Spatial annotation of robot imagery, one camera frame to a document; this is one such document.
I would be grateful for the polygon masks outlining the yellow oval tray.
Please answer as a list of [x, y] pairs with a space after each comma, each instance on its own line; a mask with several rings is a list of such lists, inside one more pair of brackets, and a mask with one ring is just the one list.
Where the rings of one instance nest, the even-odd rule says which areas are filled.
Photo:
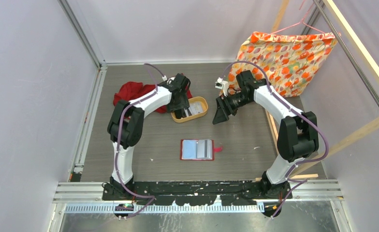
[[186, 118], [177, 119], [175, 117], [174, 111], [172, 111], [171, 112], [171, 116], [172, 116], [173, 120], [175, 122], [177, 122], [177, 123], [183, 123], [183, 122], [186, 122], [186, 121], [189, 121], [189, 120], [193, 120], [193, 119], [205, 116], [207, 114], [208, 104], [207, 104], [205, 98], [203, 98], [203, 97], [193, 97], [193, 98], [190, 98], [189, 99], [189, 104], [191, 104], [193, 102], [201, 102], [202, 105], [203, 105], [203, 108], [204, 108], [204, 112], [201, 113], [201, 114], [195, 115], [195, 116], [188, 116], [188, 113], [187, 113], [187, 117]]

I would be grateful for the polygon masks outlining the white magnetic stripe card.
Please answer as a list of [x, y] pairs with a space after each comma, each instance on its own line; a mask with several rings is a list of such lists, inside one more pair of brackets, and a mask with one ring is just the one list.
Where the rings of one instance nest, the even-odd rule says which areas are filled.
[[213, 159], [213, 141], [210, 139], [198, 140], [196, 142], [196, 159], [212, 160]]

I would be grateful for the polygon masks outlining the red card holder wallet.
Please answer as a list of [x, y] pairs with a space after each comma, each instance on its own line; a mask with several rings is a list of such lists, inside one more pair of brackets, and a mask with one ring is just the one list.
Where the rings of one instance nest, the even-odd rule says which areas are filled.
[[183, 139], [180, 141], [180, 160], [214, 161], [223, 146], [215, 147], [211, 139]]

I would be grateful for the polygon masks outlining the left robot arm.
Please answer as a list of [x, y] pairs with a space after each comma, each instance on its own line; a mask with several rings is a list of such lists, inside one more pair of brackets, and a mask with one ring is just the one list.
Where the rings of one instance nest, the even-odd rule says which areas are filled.
[[165, 106], [168, 112], [189, 106], [188, 90], [191, 81], [178, 73], [155, 85], [152, 90], [132, 100], [119, 100], [110, 118], [107, 132], [114, 147], [114, 169], [109, 183], [121, 200], [132, 196], [132, 158], [135, 146], [142, 137], [144, 119]]

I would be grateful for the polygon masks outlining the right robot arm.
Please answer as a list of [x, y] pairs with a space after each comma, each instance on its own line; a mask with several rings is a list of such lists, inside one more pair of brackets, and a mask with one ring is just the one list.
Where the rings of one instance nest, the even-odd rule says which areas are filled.
[[275, 197], [284, 188], [292, 168], [319, 148], [315, 130], [317, 118], [313, 112], [303, 112], [287, 102], [266, 79], [256, 80], [251, 71], [242, 71], [236, 77], [239, 91], [222, 93], [216, 98], [217, 109], [213, 124], [226, 122], [230, 115], [249, 103], [263, 107], [279, 124], [278, 155], [272, 166], [262, 174], [258, 189], [266, 198]]

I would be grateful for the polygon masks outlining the silver chip card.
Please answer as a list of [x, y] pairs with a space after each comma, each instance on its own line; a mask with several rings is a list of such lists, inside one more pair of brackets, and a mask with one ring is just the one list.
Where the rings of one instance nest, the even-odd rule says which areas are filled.
[[188, 116], [195, 116], [204, 112], [204, 108], [201, 102], [196, 101], [189, 105], [187, 108]]

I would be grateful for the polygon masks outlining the red cloth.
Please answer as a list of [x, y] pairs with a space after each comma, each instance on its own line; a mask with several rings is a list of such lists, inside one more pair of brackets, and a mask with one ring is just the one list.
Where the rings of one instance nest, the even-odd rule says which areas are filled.
[[[169, 83], [171, 81], [172, 81], [172, 77], [171, 79], [168, 79], [167, 81], [159, 83], [158, 87], [162, 86], [163, 84], [166, 84], [167, 82]], [[192, 98], [192, 94], [189, 91], [190, 84], [191, 82], [190, 80], [188, 80], [184, 88], [188, 98]], [[115, 93], [113, 105], [116, 106], [120, 100], [130, 101], [130, 100], [140, 98], [144, 96], [145, 94], [150, 93], [151, 91], [155, 90], [155, 88], [156, 88], [155, 84], [144, 85], [141, 82], [127, 82], [120, 88], [118, 93]], [[167, 106], [163, 105], [157, 108], [155, 112], [160, 113], [160, 114], [167, 113], [168, 112]]]

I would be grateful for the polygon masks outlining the floral fabric bag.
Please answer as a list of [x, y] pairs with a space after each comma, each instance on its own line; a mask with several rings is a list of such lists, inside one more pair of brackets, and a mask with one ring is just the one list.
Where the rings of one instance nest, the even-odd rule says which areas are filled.
[[228, 92], [239, 90], [236, 76], [250, 70], [257, 80], [265, 75], [282, 97], [297, 97], [323, 65], [337, 39], [332, 33], [275, 35], [253, 32], [240, 46], [228, 74]]

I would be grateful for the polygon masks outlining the pink clothes hanger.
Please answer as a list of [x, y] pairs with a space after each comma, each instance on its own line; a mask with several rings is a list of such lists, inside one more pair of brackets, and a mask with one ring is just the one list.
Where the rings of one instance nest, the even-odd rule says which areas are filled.
[[324, 8], [325, 8], [325, 3], [322, 0], [314, 0], [313, 3], [308, 8], [307, 12], [298, 22], [290, 26], [270, 32], [270, 34], [279, 34], [282, 31], [285, 31], [287, 29], [300, 26], [300, 25], [304, 25], [304, 29], [300, 33], [300, 35], [309, 35], [311, 31], [315, 31], [318, 34], [326, 34], [327, 32], [324, 32], [314, 27], [314, 24], [316, 23], [317, 18], [319, 18], [321, 12], [324, 12]]

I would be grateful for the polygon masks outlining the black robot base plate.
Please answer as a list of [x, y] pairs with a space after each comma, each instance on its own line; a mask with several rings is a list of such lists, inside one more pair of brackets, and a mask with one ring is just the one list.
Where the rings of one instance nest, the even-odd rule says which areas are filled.
[[138, 205], [211, 206], [221, 202], [223, 206], [253, 205], [255, 200], [292, 198], [289, 184], [266, 189], [263, 184], [251, 180], [240, 181], [136, 181], [130, 193], [122, 193], [109, 182], [101, 184], [104, 201], [129, 201]]

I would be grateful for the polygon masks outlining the aluminium frame rail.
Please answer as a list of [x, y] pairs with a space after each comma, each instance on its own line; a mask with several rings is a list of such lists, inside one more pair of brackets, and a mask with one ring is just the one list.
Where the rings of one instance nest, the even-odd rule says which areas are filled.
[[[378, 84], [379, 65], [335, 1], [317, 0], [314, 3], [379, 107], [379, 94], [353, 51], [364, 60]], [[335, 145], [326, 144], [324, 152], [311, 152], [304, 158], [300, 151], [294, 150], [304, 145], [299, 137], [316, 147], [326, 139], [320, 128], [314, 126], [314, 116], [309, 112], [298, 116], [296, 107], [276, 97], [268, 88], [253, 87], [233, 97], [220, 97], [204, 108], [217, 111], [220, 119], [231, 119], [234, 110], [242, 107], [265, 111], [272, 117], [271, 132], [277, 130], [277, 125], [281, 126], [270, 150], [275, 151], [276, 145], [281, 145], [283, 151], [292, 155], [293, 161], [274, 155], [270, 158], [271, 164], [264, 168], [263, 176], [254, 180], [220, 177], [198, 181], [137, 181], [132, 161], [144, 144], [144, 123], [157, 106], [170, 103], [176, 97], [175, 92], [159, 87], [155, 93], [118, 107], [110, 117], [111, 133], [106, 135], [111, 143], [109, 154], [115, 174], [104, 182], [81, 182], [78, 180], [80, 173], [72, 171], [70, 181], [57, 186], [53, 197], [56, 214], [109, 213], [126, 219], [145, 213], [260, 212], [271, 218], [288, 201], [341, 201], [344, 198], [336, 180], [316, 180], [303, 175], [303, 171], [379, 129], [378, 116]]]

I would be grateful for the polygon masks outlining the wooden frame rack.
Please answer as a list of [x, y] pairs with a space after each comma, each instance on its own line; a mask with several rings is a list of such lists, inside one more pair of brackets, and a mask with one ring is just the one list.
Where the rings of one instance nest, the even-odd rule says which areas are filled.
[[329, 143], [322, 161], [342, 183], [379, 183], [379, 0], [328, 0], [327, 18], [342, 34], [303, 94], [290, 101], [318, 119]]

